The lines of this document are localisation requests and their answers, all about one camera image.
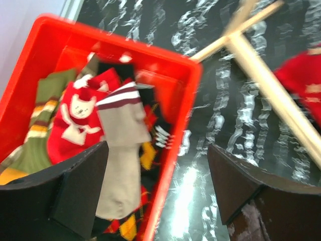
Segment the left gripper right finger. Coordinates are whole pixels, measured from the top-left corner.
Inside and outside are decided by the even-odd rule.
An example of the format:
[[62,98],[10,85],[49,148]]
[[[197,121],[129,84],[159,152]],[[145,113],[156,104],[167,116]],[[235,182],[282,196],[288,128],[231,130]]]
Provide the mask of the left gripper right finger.
[[320,240],[320,187],[271,174],[216,145],[207,157],[230,240]]

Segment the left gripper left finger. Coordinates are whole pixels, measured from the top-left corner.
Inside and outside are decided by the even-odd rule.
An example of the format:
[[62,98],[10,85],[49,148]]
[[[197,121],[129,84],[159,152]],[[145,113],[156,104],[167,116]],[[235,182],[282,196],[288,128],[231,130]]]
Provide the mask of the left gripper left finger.
[[89,239],[108,152],[100,142],[1,186],[1,240]]

